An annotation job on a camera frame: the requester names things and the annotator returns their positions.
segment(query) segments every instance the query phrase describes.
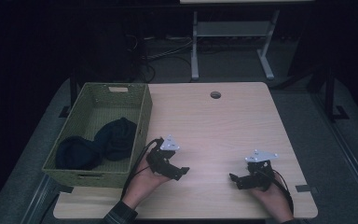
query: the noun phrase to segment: metal frame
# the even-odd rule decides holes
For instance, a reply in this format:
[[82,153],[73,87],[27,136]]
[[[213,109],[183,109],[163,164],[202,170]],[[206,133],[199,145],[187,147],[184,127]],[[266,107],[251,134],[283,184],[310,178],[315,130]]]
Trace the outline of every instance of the metal frame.
[[257,50],[258,58],[263,66],[266,78],[274,79],[274,74],[267,60],[269,43],[274,34],[275,25],[279,17],[280,10],[275,10],[270,21],[220,21],[207,22],[198,21],[197,11],[194,11],[193,20],[193,46],[191,51],[191,79],[200,78],[199,63],[197,57],[197,42],[199,36],[264,36],[266,42],[262,49]]

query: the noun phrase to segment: table hole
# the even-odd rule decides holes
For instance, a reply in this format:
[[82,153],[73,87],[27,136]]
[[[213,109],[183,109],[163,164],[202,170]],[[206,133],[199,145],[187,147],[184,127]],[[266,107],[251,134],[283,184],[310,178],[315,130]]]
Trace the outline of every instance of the table hole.
[[218,91],[213,91],[211,92],[211,97],[214,99],[219,99],[220,97],[222,97],[222,94]]

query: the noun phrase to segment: wrist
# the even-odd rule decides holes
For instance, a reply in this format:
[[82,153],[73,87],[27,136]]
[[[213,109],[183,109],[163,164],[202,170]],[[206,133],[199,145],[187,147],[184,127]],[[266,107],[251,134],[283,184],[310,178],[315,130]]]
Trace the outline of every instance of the wrist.
[[138,200],[137,197],[131,196],[131,195],[128,195],[128,194],[124,195],[124,197],[123,197],[123,199],[121,201],[124,204],[126,204],[129,208],[131,208],[132,210],[135,210],[135,208],[140,203],[140,200]]

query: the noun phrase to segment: black wall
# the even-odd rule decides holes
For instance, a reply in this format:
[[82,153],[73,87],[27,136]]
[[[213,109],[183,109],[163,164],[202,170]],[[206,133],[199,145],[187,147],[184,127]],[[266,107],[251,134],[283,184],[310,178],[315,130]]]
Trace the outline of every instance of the black wall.
[[34,2],[0,2],[0,190],[72,63],[60,15]]

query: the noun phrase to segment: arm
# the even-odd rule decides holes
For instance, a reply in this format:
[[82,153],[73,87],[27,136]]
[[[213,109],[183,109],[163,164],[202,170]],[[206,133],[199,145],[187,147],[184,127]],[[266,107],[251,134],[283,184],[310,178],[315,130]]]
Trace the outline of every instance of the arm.
[[163,175],[154,175],[150,168],[148,168],[146,156],[147,153],[141,160],[136,171],[138,174],[130,182],[122,201],[118,202],[103,218],[104,223],[132,223],[138,215],[135,212],[138,204],[147,198],[158,186],[170,180]]

